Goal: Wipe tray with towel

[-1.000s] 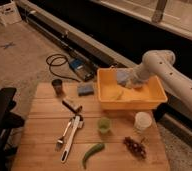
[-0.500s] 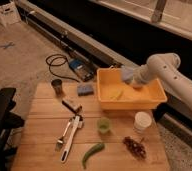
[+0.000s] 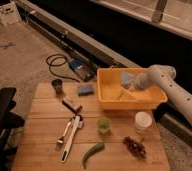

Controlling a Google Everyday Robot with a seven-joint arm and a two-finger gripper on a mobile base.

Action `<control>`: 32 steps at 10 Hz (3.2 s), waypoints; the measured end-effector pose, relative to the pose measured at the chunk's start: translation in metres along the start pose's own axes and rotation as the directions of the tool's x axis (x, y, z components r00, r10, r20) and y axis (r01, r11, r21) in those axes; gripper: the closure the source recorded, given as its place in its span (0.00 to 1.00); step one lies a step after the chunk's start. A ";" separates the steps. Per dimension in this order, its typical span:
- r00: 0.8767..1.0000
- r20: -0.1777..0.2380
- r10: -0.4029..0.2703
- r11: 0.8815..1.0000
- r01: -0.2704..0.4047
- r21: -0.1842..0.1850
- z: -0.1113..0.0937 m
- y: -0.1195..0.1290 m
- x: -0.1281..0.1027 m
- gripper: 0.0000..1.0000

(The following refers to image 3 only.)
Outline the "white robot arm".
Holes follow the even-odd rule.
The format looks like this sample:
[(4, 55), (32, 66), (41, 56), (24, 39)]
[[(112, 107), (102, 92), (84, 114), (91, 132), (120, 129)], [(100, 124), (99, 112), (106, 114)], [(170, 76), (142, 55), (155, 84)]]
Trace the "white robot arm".
[(131, 87), (142, 91), (158, 86), (192, 126), (192, 94), (174, 81), (175, 75), (176, 70), (172, 66), (151, 65), (145, 73), (134, 77)]

